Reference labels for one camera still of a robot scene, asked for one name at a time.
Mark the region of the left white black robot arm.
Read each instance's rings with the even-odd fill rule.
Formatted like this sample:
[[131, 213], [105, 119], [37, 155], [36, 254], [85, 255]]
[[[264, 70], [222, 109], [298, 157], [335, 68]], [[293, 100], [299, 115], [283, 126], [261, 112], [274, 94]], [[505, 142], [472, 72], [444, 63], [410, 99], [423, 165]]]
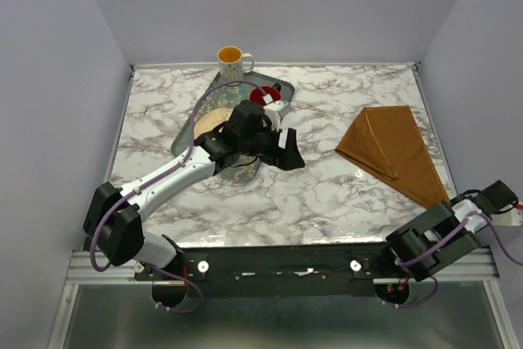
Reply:
[[234, 167], [243, 155], [282, 171], [304, 168], [296, 130], [280, 126], [289, 111], [286, 101], [243, 100], [227, 120], [193, 136], [188, 148], [161, 168], [120, 187], [98, 186], [83, 223], [90, 254], [101, 251], [111, 266], [131, 260], [153, 265], [161, 278], [175, 278], [180, 249], [167, 236], [145, 231], [144, 222], [185, 189]]

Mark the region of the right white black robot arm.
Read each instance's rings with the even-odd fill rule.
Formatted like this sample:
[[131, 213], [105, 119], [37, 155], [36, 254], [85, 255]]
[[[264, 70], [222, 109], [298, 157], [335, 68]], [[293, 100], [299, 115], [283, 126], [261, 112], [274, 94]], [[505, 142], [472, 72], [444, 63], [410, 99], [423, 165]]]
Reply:
[[439, 202], [386, 237], [388, 249], [376, 256], [376, 267], [387, 277], [405, 271], [421, 282], [479, 248], [478, 233], [518, 203], [503, 181]]

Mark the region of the brown cloth napkin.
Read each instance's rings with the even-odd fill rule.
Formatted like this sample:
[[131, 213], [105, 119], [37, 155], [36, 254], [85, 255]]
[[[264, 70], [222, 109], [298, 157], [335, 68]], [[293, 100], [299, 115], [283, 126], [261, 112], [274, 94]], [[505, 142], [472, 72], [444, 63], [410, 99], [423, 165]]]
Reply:
[[407, 105], [363, 108], [335, 151], [424, 208], [449, 201]]

